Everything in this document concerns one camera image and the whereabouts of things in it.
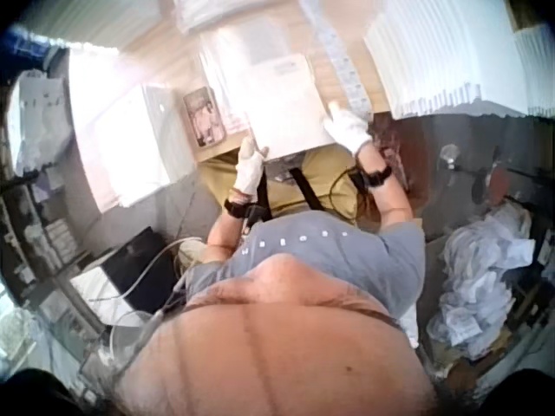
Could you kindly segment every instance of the desk surface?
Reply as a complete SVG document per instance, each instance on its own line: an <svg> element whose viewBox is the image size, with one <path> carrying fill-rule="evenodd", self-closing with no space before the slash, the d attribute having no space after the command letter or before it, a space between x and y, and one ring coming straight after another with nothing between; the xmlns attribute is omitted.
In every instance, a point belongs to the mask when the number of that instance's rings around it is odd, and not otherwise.
<svg viewBox="0 0 555 416"><path fill-rule="evenodd" d="M322 4L328 20L342 38L350 58L356 65L375 113L389 111L380 77L362 39L365 27L375 13L372 2L326 0L322 1ZM270 18L286 34L291 53L301 53L307 57L324 103L338 101L340 105L348 106L336 72L296 0L282 1L271 7L241 13L225 19L217 28L210 28L201 33L205 35L223 26L238 25L245 19L256 16ZM129 45L122 54L131 57L143 67L142 77L145 83L164 84L173 89L177 96L182 97L207 85L199 59L199 44L199 34L183 36L168 19ZM193 132L185 121L184 105L180 100L176 101L176 105L182 113L187 137L190 138L190 145L196 152L198 162L237 148L245 137L245 132L228 134L223 142L198 149L193 140Z"/></svg>

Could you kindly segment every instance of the white paper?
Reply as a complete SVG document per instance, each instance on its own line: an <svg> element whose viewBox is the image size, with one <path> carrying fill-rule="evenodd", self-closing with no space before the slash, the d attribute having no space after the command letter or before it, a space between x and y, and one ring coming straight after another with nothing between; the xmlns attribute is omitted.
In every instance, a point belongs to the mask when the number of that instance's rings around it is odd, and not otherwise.
<svg viewBox="0 0 555 416"><path fill-rule="evenodd" d="M290 55L243 74L243 108L268 160L333 143L323 129L326 116L308 62Z"/></svg>

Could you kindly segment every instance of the printed photograph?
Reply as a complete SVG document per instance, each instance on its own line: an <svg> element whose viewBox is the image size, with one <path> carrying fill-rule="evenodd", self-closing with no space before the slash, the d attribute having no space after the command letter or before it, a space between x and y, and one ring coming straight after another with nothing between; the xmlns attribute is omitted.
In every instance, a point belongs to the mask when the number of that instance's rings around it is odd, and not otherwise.
<svg viewBox="0 0 555 416"><path fill-rule="evenodd" d="M218 107L207 87L187 94L183 101L199 147L214 145L225 138Z"/></svg>

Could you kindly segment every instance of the black wristband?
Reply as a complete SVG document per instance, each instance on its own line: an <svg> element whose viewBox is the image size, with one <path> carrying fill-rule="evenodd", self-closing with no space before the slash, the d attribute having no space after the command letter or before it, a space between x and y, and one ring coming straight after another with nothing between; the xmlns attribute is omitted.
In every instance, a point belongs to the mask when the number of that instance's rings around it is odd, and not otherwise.
<svg viewBox="0 0 555 416"><path fill-rule="evenodd" d="M229 199L226 199L224 202L224 208L227 210L227 213L238 219L245 219L250 207L251 204L236 204L234 202L230 202Z"/></svg>
<svg viewBox="0 0 555 416"><path fill-rule="evenodd" d="M372 173L364 173L364 184L367 188L377 188L378 186L385 184L385 181L389 179L392 173L393 169L391 169L391 166L386 166L386 168L381 172L375 171Z"/></svg>

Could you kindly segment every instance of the white glove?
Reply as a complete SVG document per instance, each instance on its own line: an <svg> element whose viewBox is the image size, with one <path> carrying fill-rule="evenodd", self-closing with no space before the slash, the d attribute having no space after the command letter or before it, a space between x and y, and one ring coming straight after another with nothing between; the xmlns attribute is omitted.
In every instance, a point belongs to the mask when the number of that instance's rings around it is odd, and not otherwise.
<svg viewBox="0 0 555 416"><path fill-rule="evenodd" d="M251 136L245 137L239 149L237 179L233 189L245 195L250 195L256 201L257 188L264 172L263 164L268 148L258 150L257 144Z"/></svg>
<svg viewBox="0 0 555 416"><path fill-rule="evenodd" d="M368 123L349 110L339 108L335 102L331 102L329 108L331 119L323 122L324 128L333 140L356 155L363 144L372 141L372 136L366 133Z"/></svg>

